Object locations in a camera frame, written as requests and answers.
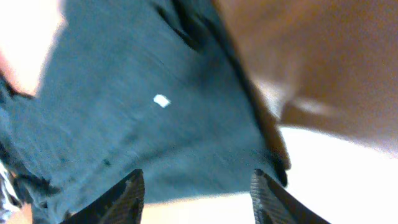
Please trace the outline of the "dark navy t-shirt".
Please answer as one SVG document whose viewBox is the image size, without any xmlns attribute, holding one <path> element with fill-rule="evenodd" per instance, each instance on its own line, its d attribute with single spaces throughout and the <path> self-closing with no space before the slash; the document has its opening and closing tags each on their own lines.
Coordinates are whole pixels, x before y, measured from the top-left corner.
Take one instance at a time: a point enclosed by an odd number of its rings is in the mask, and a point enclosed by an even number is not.
<svg viewBox="0 0 398 224">
<path fill-rule="evenodd" d="M 211 1 L 2 1 L 1 50 L 1 160 L 34 223 L 135 169 L 147 203 L 287 185 Z"/>
</svg>

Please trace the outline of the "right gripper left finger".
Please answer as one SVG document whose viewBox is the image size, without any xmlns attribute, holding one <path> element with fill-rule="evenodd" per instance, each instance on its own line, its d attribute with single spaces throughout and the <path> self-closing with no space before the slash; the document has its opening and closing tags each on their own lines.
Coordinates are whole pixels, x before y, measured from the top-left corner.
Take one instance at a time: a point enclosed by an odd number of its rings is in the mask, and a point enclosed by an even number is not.
<svg viewBox="0 0 398 224">
<path fill-rule="evenodd" d="M 140 224 L 144 195 L 143 171 L 136 169 L 61 224 Z"/>
</svg>

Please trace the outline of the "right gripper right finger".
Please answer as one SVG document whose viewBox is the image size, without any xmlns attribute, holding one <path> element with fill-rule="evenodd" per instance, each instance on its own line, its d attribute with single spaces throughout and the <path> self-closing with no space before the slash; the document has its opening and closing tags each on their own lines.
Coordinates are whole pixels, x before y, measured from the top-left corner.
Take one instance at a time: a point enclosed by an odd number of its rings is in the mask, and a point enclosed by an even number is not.
<svg viewBox="0 0 398 224">
<path fill-rule="evenodd" d="M 263 170 L 254 170 L 250 196 L 256 224 L 328 224 Z"/>
</svg>

